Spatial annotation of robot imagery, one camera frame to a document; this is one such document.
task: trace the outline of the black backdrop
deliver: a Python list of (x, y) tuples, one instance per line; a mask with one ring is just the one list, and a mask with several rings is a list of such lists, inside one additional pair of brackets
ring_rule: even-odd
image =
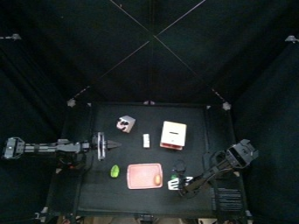
[[(238, 138), (262, 151), (248, 173), (253, 213), (297, 222), (299, 44), (285, 39), (298, 10), (292, 0), (2, 2), (0, 37), (23, 38), (0, 39), (2, 142), (55, 141), (66, 101), (86, 87), (83, 102), (229, 101)], [(49, 166), (33, 166), (42, 182), (17, 174), (26, 166), (2, 162), (3, 216), (43, 207), (26, 195), (47, 192)]]

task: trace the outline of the green object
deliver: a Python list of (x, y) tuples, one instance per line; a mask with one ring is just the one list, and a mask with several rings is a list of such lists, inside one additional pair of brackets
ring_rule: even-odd
[(111, 178), (117, 178), (118, 177), (118, 174), (119, 174), (119, 167), (118, 167), (118, 165), (115, 164), (114, 166), (113, 166), (113, 168), (111, 168), (111, 173), (110, 173), (110, 175), (111, 175)]

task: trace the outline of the cable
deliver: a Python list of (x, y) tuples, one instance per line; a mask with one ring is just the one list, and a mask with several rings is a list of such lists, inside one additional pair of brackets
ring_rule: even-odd
[(83, 88), (70, 100), (75, 100), (75, 98), (78, 98), (89, 90), (89, 88), (90, 86), (86, 86), (86, 88)]
[[(195, 77), (201, 78), (202, 83), (205, 86), (212, 90), (212, 92), (221, 98), (224, 103), (226, 103), (226, 99), (222, 97), (220, 92), (214, 89), (214, 87), (208, 83), (208, 81), (202, 78), (202, 75), (199, 75), (193, 68), (189, 66), (189, 64), (183, 61), (183, 59), (179, 57), (179, 55), (173, 51), (173, 49), (166, 45), (166, 43), (158, 38), (158, 36), (169, 30), (174, 24), (177, 24), (208, 0), (202, 0), (193, 8), (191, 10), (187, 11), (175, 21), (171, 23), (157, 35), (153, 34), (153, 31), (149, 31), (149, 29), (138, 22), (138, 20), (130, 15), (130, 13), (113, 1), (110, 2), (130, 16), (130, 18), (139, 24), (141, 27), (153, 35), (153, 38), (158, 40), (158, 42), (163, 45), (163, 47), (170, 51), (170, 53), (174, 55), (174, 57), (183, 63), (183, 65), (189, 68), (191, 71), (193, 75)], [(99, 78), (105, 77), (151, 41), (147, 41)]]
[(102, 79), (123, 62), (134, 55), (137, 52), (150, 43), (150, 41), (146, 41), (115, 65), (111, 67), (105, 74), (99, 76), (99, 79)]
[(201, 185), (201, 187), (199, 187), (198, 189), (194, 189), (193, 192), (187, 192), (186, 194), (183, 194), (182, 190), (179, 190), (179, 194), (181, 194), (182, 196), (186, 196), (187, 199), (193, 199), (193, 198), (198, 195), (198, 193), (199, 193), (202, 187), (212, 181), (212, 179), (213, 179), (217, 175), (220, 175), (221, 172), (229, 172), (229, 171), (232, 171), (232, 170), (234, 170), (234, 168), (226, 168), (226, 169), (222, 169), (222, 170), (217, 171), (217, 172), (216, 172), (216, 173), (206, 179), (206, 181), (202, 183), (202, 185)]
[[(31, 146), (35, 146), (37, 144), (35, 143), (27, 143), (29, 145)], [(61, 144), (74, 144), (73, 141), (65, 141), (65, 142), (58, 142), (58, 143), (38, 143), (38, 145), (41, 146), (57, 146), (57, 145), (61, 145)]]
[(61, 162), (62, 162), (65, 165), (71, 165), (71, 163), (65, 162), (65, 161), (62, 160), (62, 158), (61, 158)]

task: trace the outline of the white object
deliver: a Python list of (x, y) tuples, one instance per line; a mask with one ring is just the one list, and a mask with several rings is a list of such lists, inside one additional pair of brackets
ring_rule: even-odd
[(248, 217), (253, 216), (253, 214), (249, 210), (246, 211), (246, 213), (248, 213)]
[(57, 169), (57, 174), (59, 174), (62, 172), (62, 168)]
[(181, 183), (181, 180), (178, 178), (170, 180), (169, 181), (169, 190), (178, 191), (179, 190), (179, 183)]
[(222, 107), (224, 107), (225, 110), (230, 110), (232, 109), (232, 105), (228, 102), (225, 102), (222, 104)]
[(238, 171), (234, 171), (234, 174), (237, 177), (240, 177), (240, 172)]
[(150, 134), (145, 134), (145, 148), (150, 148)]
[(69, 104), (70, 107), (75, 107), (75, 105), (77, 105), (77, 101), (75, 101), (74, 99), (70, 99), (70, 100), (67, 101), (67, 104)]
[(288, 42), (294, 42), (296, 43), (296, 41), (298, 41), (299, 42), (299, 39), (298, 38), (296, 38), (296, 36), (294, 35), (292, 35), (292, 36), (289, 36), (288, 38), (286, 38), (286, 40), (285, 41), (288, 41)]
[(137, 123), (137, 119), (129, 115), (119, 117), (117, 127), (123, 130), (126, 133), (130, 133), (134, 125)]
[(199, 219), (199, 223), (202, 224), (214, 224), (217, 221), (217, 219)]
[(178, 122), (163, 122), (163, 135), (161, 146), (182, 150), (185, 146), (187, 125)]

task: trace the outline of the pink cutting board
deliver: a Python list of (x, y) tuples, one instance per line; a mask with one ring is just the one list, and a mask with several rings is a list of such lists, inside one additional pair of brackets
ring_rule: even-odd
[[(155, 183), (155, 176), (161, 175), (162, 183)], [(163, 168), (161, 164), (131, 164), (127, 167), (129, 189), (147, 189), (163, 186)]]

